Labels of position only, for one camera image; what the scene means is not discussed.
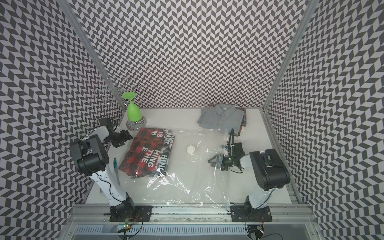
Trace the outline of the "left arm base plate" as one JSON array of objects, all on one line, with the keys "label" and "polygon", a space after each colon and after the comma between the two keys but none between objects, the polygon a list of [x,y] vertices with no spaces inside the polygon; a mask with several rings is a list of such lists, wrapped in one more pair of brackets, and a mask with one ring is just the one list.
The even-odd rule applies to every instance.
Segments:
[{"label": "left arm base plate", "polygon": [[110,207],[110,222],[124,222],[126,219],[133,219],[139,222],[149,222],[152,215],[152,206],[124,206],[120,204]]}]

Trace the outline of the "plaid flannel shirt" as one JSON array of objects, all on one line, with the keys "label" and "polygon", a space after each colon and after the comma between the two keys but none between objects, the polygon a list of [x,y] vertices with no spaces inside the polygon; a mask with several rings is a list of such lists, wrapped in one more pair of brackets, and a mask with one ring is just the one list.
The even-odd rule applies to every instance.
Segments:
[{"label": "plaid flannel shirt", "polygon": [[242,123],[237,134],[237,137],[239,137],[241,135],[243,127],[247,125],[247,111],[245,108],[241,108],[241,107],[236,107],[236,109],[244,112]]}]

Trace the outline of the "red black printed shirt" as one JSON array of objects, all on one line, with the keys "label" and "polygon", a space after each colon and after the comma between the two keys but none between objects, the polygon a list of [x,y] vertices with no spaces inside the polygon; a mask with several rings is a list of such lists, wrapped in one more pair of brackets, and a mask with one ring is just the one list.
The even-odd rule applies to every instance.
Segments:
[{"label": "red black printed shirt", "polygon": [[165,176],[175,138],[170,129],[140,129],[119,170],[132,178]]}]

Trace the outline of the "clear plastic vacuum bag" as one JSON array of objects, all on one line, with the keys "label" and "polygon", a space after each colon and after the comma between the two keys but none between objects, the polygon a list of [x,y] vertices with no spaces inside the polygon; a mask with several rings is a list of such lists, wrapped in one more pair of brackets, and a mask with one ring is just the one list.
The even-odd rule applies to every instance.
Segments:
[{"label": "clear plastic vacuum bag", "polygon": [[[228,206],[230,203],[230,172],[211,167],[207,161],[220,154],[222,145],[227,145],[229,132],[208,129],[170,130],[173,131],[176,138],[167,174],[163,177],[132,178],[119,170],[122,189],[137,204],[190,205],[212,208]],[[132,142],[133,140],[128,144],[126,153]],[[191,155],[186,151],[189,145],[196,148]],[[118,168],[125,155],[117,161]]]}]

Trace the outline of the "aluminium front rail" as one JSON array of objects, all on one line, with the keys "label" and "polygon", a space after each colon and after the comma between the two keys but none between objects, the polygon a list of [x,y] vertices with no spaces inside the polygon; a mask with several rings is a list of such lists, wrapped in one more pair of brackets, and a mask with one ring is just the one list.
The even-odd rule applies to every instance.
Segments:
[{"label": "aluminium front rail", "polygon": [[316,224],[317,220],[306,204],[268,204],[272,222],[232,222],[230,207],[200,208],[187,205],[152,205],[151,224],[197,224],[197,223],[248,223],[248,224]]}]

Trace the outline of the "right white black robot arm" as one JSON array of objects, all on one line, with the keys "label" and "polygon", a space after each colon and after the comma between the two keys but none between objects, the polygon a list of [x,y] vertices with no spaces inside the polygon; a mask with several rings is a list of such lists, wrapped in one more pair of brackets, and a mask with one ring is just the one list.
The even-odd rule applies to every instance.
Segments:
[{"label": "right white black robot arm", "polygon": [[238,175],[250,173],[250,180],[237,184],[240,187],[249,185],[254,188],[244,202],[247,215],[267,207],[272,195],[291,181],[289,171],[275,149],[246,153],[242,143],[229,141],[224,149],[227,151],[225,154],[217,154],[207,163],[221,171]]}]

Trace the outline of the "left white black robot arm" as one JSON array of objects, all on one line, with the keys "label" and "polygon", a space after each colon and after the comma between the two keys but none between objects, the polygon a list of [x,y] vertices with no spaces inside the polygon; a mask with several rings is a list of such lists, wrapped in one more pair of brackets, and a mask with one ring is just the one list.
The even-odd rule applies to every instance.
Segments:
[{"label": "left white black robot arm", "polygon": [[99,185],[110,205],[110,215],[135,215],[137,210],[128,193],[124,192],[109,167],[109,155],[104,142],[121,146],[129,140],[127,131],[117,133],[113,127],[100,126],[93,129],[82,139],[70,143],[70,156],[76,170]]}]

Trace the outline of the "white vacuum bag valve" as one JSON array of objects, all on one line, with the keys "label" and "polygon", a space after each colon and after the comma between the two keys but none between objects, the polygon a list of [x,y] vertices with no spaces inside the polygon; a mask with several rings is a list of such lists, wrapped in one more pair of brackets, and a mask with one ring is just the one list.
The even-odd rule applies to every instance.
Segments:
[{"label": "white vacuum bag valve", "polygon": [[196,150],[196,148],[193,145],[189,145],[186,149],[187,153],[190,155],[193,154],[195,152],[195,150]]}]

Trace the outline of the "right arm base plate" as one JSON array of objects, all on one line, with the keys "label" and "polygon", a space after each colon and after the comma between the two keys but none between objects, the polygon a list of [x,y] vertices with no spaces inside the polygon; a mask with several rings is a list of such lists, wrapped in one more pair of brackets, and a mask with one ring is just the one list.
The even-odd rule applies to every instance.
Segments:
[{"label": "right arm base plate", "polygon": [[272,213],[269,207],[252,209],[244,206],[230,206],[232,222],[272,222]]}]

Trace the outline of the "dark grey garment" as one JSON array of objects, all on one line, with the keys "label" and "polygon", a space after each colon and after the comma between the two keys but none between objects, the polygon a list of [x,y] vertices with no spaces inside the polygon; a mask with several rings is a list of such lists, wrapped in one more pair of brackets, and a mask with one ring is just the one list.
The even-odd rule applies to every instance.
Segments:
[{"label": "dark grey garment", "polygon": [[228,132],[234,129],[234,135],[237,136],[244,112],[237,110],[236,107],[235,105],[210,104],[201,109],[197,123],[204,129]]}]

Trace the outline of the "green plastic wine glass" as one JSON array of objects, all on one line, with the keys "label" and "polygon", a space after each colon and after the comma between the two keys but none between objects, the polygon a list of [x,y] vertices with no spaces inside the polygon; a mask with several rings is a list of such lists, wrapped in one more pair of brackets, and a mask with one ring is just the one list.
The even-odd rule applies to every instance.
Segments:
[{"label": "green plastic wine glass", "polygon": [[133,103],[133,99],[136,97],[136,93],[134,92],[125,92],[122,94],[122,98],[124,100],[129,101],[127,106],[127,117],[131,122],[138,122],[142,119],[142,114],[140,108]]}]

